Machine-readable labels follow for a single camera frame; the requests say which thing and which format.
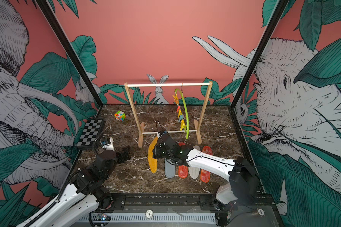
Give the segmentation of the green clip hanger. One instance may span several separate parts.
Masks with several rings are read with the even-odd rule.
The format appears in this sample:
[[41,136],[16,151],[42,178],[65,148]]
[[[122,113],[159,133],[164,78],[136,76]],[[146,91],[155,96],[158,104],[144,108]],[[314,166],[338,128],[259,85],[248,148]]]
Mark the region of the green clip hanger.
[[[181,102],[183,104],[183,110],[181,108],[180,99],[178,94],[181,96]],[[178,122],[181,124],[180,131],[184,131],[186,133],[186,139],[189,138],[189,117],[188,117],[188,109],[185,97],[183,95],[183,87],[181,89],[176,88],[174,90],[173,99],[175,104],[177,105],[177,113],[178,113]]]

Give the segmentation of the red orange-edged insole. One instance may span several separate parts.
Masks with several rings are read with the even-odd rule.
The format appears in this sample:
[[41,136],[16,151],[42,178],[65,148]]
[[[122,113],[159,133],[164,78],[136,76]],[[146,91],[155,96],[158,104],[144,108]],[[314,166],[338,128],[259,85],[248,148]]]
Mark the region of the red orange-edged insole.
[[185,179],[188,176],[188,167],[181,165],[178,166],[178,177]]
[[[202,149],[202,152],[203,153],[206,153],[208,155],[213,155],[213,151],[212,149],[209,147],[209,146],[204,146],[203,149]],[[205,182],[205,183],[208,183],[210,181],[210,177],[211,177],[211,173],[206,171],[206,170],[201,170],[201,173],[200,173],[200,180],[202,182]]]

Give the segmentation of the yellow-edged insole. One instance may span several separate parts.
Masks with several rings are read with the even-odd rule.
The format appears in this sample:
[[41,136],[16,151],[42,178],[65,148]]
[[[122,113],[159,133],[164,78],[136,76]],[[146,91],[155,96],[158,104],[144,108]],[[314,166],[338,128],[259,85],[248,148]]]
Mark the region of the yellow-edged insole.
[[153,149],[155,148],[157,141],[158,137],[155,136],[148,147],[148,164],[152,173],[156,173],[158,167],[157,159],[153,158]]

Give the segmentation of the colourful puzzle cube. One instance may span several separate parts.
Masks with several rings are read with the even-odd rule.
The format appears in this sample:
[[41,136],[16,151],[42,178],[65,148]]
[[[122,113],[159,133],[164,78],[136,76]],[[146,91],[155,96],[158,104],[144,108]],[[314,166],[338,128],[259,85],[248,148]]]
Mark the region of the colourful puzzle cube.
[[122,111],[117,111],[117,112],[114,114],[114,117],[115,117],[116,120],[122,122],[122,121],[125,120],[126,114],[125,114],[124,112],[122,112]]

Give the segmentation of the wooden hanger rack frame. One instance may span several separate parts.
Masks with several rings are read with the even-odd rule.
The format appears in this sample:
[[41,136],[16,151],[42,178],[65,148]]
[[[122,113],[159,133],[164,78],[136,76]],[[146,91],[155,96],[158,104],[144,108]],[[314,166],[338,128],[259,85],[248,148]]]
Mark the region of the wooden hanger rack frame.
[[[154,122],[159,120],[160,123],[167,129],[170,129],[172,133],[183,133],[179,138],[183,141],[186,141],[186,136],[191,137],[194,136],[194,141],[200,145],[202,144],[202,136],[201,136],[201,125],[202,120],[204,120],[204,115],[206,111],[206,107],[210,103],[210,96],[212,91],[212,86],[215,85],[215,82],[200,82],[200,83],[164,83],[164,84],[124,84],[124,92],[129,100],[129,104],[131,110],[129,113],[131,116],[131,122],[134,123],[137,127],[136,132],[137,135],[137,146],[139,148],[143,148],[143,146],[148,146],[150,144],[150,140],[144,142],[144,138],[148,138],[149,136],[153,136],[156,134],[156,126]],[[141,91],[144,88],[155,88],[162,87],[164,89],[171,89],[171,95],[173,96],[174,90],[178,89],[179,92],[185,93],[186,88],[205,88],[206,94],[204,99],[200,102],[202,105],[192,106],[187,105],[188,107],[188,118],[185,120],[185,123],[189,123],[189,133],[185,130],[180,131],[180,123],[178,122],[178,113],[177,105],[151,105],[151,104],[138,104],[137,99],[140,98],[141,94],[145,93]]]

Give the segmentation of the black white checkerboard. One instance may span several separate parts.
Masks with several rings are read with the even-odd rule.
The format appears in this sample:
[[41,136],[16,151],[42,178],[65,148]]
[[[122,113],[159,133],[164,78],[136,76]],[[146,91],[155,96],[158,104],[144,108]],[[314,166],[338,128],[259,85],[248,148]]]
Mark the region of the black white checkerboard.
[[91,149],[97,136],[103,131],[105,120],[101,118],[90,119],[84,124],[79,136],[76,136],[77,149]]

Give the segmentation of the white smooth insole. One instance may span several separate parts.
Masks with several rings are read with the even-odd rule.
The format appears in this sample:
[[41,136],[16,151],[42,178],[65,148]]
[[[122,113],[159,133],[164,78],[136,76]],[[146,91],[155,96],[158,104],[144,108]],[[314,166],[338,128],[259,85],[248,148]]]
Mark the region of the white smooth insole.
[[165,176],[167,178],[173,178],[175,176],[176,166],[170,161],[170,159],[165,159],[164,161],[165,161],[165,168],[164,168]]

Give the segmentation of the white perforated rail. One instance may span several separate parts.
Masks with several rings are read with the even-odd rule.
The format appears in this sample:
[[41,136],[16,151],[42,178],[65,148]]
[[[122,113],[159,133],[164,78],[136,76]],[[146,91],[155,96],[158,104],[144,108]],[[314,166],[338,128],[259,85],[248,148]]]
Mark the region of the white perforated rail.
[[154,213],[148,218],[144,213],[92,214],[94,223],[201,223],[216,224],[211,213]]

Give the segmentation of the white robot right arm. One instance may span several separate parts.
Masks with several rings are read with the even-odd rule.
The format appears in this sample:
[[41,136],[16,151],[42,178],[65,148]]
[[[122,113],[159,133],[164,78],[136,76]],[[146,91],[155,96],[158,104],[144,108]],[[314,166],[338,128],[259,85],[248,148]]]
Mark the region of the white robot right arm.
[[253,203],[259,186],[259,175],[254,166],[242,158],[224,159],[206,154],[188,145],[180,146],[169,134],[158,136],[153,149],[154,159],[169,159],[176,166],[200,168],[225,179],[215,200],[223,205],[233,201]]

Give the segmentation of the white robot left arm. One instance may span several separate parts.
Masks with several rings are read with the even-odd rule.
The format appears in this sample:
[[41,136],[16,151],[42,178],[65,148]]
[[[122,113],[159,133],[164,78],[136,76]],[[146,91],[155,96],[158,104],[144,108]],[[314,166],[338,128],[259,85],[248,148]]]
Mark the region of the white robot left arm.
[[69,227],[85,215],[100,209],[107,211],[116,205],[117,198],[102,190],[117,164],[130,160],[130,147],[120,152],[105,149],[96,153],[95,161],[77,171],[58,196],[19,227]]

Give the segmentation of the grey textured insole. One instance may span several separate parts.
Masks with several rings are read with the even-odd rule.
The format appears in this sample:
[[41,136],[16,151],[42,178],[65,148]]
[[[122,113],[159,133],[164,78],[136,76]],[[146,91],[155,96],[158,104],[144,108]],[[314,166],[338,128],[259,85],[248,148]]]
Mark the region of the grey textured insole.
[[[200,150],[199,145],[193,146],[193,149]],[[198,167],[189,167],[188,168],[189,175],[192,179],[197,179],[200,173],[200,168]]]

